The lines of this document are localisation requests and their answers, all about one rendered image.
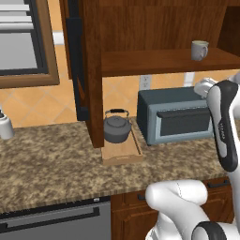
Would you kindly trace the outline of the toaster oven glass door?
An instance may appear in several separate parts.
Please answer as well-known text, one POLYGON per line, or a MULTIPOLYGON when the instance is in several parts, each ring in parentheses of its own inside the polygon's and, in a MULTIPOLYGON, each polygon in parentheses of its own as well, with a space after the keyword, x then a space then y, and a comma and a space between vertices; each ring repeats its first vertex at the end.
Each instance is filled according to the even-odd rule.
POLYGON ((207 108, 205 100, 152 104, 148 107, 145 141, 148 145, 175 143, 187 140, 212 138, 213 125, 209 115, 158 118, 157 112, 180 109, 207 108))

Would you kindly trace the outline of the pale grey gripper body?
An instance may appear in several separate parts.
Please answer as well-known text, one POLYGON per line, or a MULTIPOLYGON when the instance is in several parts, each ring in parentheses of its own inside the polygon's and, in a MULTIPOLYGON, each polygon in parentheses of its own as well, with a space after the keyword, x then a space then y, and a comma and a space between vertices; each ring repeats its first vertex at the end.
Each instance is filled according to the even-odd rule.
POLYGON ((212 78, 203 78, 199 82, 197 82, 194 86, 194 92, 201 96, 202 98, 206 98, 207 94, 212 86, 217 83, 212 78))

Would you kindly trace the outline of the brown wooden base cabinet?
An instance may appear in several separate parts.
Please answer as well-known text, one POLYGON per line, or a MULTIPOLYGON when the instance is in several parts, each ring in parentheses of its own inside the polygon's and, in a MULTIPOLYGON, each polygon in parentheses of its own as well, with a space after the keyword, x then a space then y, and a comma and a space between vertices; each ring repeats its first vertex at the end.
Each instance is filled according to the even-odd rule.
MULTIPOLYGON (((231 185, 209 188, 207 183, 217 184, 228 177, 203 180, 208 199, 202 206, 211 221, 233 222, 233 198, 231 185)), ((139 201, 137 195, 144 190, 111 196, 112 240, 144 240, 155 225, 158 212, 151 209, 146 201, 139 201)))

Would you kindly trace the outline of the brown wooden cabinet door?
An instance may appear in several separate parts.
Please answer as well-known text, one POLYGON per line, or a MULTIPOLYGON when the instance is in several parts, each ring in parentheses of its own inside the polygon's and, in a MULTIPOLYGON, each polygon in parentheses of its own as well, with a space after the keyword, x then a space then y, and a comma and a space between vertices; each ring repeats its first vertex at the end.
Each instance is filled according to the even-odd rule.
POLYGON ((59 0, 77 120, 95 148, 104 145, 99 0, 59 0))

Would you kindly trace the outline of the grey-white mug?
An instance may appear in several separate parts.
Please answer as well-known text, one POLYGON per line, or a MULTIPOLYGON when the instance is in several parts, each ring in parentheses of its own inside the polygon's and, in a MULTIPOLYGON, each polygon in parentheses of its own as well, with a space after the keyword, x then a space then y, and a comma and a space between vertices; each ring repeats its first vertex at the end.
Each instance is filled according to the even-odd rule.
POLYGON ((202 61, 208 54, 209 43, 204 40, 193 40, 191 42, 191 59, 202 61))

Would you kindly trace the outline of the grey dishwasher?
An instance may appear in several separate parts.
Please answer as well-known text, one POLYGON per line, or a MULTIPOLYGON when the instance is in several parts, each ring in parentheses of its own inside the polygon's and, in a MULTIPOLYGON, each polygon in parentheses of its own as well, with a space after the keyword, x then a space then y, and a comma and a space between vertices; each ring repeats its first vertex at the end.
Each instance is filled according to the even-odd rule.
POLYGON ((0 214, 0 240, 111 240, 111 198, 0 214))

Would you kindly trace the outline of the light wooden tray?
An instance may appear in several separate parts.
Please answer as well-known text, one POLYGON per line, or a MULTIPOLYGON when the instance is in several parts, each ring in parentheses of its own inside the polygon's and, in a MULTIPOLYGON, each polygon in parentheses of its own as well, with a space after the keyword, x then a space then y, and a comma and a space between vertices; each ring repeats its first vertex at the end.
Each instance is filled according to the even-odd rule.
POLYGON ((143 160, 143 152, 132 129, 127 140, 122 143, 104 141, 101 148, 102 163, 104 165, 121 165, 137 163, 143 160))

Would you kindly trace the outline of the window with wooden frame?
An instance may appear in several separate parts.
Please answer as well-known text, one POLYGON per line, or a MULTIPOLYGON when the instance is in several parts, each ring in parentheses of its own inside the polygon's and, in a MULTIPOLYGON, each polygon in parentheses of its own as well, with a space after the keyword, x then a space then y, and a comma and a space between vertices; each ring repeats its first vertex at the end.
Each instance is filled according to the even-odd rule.
POLYGON ((59 83, 47 0, 0 0, 0 89, 59 83))

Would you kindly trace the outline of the brown wooden wall cabinet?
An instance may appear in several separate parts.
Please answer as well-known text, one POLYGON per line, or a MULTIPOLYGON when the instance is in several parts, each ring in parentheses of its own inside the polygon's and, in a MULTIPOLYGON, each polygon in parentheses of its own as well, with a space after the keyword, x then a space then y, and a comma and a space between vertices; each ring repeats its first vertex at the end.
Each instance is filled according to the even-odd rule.
POLYGON ((240 68, 240 0, 99 0, 99 17, 105 77, 240 68))

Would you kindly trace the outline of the blue-grey toaster oven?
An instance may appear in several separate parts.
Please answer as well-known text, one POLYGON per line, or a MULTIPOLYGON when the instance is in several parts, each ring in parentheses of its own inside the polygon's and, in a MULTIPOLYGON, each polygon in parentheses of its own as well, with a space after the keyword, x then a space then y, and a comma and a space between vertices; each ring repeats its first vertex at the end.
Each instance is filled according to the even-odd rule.
POLYGON ((192 87, 142 90, 138 93, 137 124, 145 139, 148 107, 152 104, 205 100, 192 87))

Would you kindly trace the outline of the white wall outlet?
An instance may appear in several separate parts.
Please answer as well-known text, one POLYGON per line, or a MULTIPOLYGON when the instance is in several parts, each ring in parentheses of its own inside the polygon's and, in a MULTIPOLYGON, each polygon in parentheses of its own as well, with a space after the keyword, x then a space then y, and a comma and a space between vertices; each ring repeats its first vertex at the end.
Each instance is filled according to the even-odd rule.
POLYGON ((151 75, 141 75, 139 90, 149 90, 151 88, 151 81, 151 75))
POLYGON ((194 82, 194 78, 195 78, 194 72, 186 72, 184 74, 184 86, 190 87, 194 82))

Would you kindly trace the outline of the white and grey bottle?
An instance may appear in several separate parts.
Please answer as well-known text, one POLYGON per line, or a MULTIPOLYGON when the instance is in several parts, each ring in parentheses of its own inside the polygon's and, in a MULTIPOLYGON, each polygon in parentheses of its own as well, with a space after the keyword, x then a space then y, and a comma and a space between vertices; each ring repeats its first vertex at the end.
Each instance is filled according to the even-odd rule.
POLYGON ((10 119, 0 109, 0 138, 11 139, 14 136, 14 129, 10 119))

